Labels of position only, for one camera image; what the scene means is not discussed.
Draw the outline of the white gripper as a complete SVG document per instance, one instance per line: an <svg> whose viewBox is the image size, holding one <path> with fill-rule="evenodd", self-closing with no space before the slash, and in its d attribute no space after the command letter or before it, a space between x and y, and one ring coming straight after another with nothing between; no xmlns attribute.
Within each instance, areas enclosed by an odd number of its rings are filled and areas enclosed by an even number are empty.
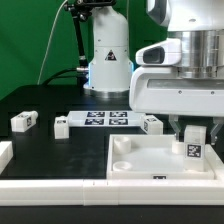
<svg viewBox="0 0 224 224"><path fill-rule="evenodd" d="M132 75L129 105L134 112L166 114L179 139L179 116L213 118L211 144L224 126L224 79L178 78L172 67L140 67Z"/></svg>

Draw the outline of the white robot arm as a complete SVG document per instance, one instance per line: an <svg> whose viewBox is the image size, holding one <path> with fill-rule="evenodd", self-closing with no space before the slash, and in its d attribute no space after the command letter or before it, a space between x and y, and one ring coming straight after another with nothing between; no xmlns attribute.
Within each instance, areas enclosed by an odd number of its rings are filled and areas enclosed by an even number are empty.
<svg viewBox="0 0 224 224"><path fill-rule="evenodd" d="M224 125L224 0L146 0L147 17L128 21L111 7L93 10L89 94L127 93L135 112Z"/></svg>

